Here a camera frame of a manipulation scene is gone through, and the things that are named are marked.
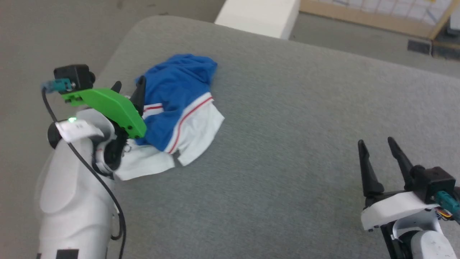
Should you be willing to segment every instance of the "gray tablecloth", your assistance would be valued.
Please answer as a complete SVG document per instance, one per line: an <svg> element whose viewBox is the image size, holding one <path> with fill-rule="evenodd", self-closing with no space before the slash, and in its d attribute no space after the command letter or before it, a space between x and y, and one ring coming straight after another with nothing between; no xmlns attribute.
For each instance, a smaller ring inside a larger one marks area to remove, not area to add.
<svg viewBox="0 0 460 259"><path fill-rule="evenodd" d="M403 188L386 143L414 164L460 168L460 81L353 54L174 17L126 36L97 80L122 93L177 53L218 63L225 116L187 167L119 182L130 258L389 258L365 232L357 141L387 190ZM460 228L442 223L456 250ZM112 244L110 254L117 253Z"/></svg>

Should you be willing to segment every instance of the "white sleeve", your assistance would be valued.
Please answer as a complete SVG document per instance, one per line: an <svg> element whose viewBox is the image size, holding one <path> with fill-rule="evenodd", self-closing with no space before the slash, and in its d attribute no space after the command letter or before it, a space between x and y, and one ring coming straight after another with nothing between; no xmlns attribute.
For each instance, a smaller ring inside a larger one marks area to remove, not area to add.
<svg viewBox="0 0 460 259"><path fill-rule="evenodd" d="M123 181L153 175L174 167L173 156L161 152L151 145L138 146L128 140L121 164L115 174Z"/></svg>
<svg viewBox="0 0 460 259"><path fill-rule="evenodd" d="M209 147L224 117L212 102L200 107L181 126L178 140L179 162L186 166L197 159Z"/></svg>

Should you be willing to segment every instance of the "blue fabric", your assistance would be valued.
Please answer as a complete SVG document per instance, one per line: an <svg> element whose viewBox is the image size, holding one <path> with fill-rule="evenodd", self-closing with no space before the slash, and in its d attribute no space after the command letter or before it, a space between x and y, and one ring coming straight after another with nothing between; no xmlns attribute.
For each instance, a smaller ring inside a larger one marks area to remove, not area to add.
<svg viewBox="0 0 460 259"><path fill-rule="evenodd" d="M217 63L208 57L192 54L174 55L144 74L145 105L161 103L164 112L147 117L147 132L136 140L138 145L153 145L164 151L182 111L194 100L209 92Z"/></svg>

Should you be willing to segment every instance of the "wooden frame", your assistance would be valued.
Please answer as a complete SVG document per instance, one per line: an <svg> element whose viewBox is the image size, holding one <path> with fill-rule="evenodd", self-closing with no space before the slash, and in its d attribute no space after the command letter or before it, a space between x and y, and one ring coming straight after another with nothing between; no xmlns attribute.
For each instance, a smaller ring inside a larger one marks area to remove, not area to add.
<svg viewBox="0 0 460 259"><path fill-rule="evenodd" d="M455 8L459 3L460 0L452 0L446 12L444 12L441 19L439 19L439 22L434 26L424 22L412 21L410 19L379 13L368 13L359 9L352 9L312 0L301 0L299 10L301 12L316 14L357 24L364 24L367 26L387 29L415 37L428 38L433 40L446 24L450 15L455 11Z"/></svg>

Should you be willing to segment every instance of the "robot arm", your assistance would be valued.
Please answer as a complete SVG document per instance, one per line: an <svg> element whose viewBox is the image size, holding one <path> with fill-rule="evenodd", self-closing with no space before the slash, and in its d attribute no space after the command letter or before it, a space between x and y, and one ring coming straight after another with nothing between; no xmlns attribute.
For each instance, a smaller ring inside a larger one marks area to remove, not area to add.
<svg viewBox="0 0 460 259"><path fill-rule="evenodd" d="M455 179L440 167L413 166L393 138L389 137L388 143L404 178L402 191L384 192L364 141L358 142L366 197L361 213L363 228L369 232L380 228L391 259L456 259L439 225L441 218L459 220L458 202L452 198L460 193L460 188L454 187Z"/></svg>
<svg viewBox="0 0 460 259"><path fill-rule="evenodd" d="M54 123L48 140L55 148L40 196L43 214L40 228L40 259L104 259L111 237L111 219L117 207L120 234L119 258L126 240L123 212L112 193L113 172L119 167L128 137L145 134L142 120L145 77L138 80L131 99L112 89L92 89L95 77L86 65L54 70L54 81L42 85L42 96ZM90 108L76 118L58 122L45 92L58 91L74 106Z"/></svg>

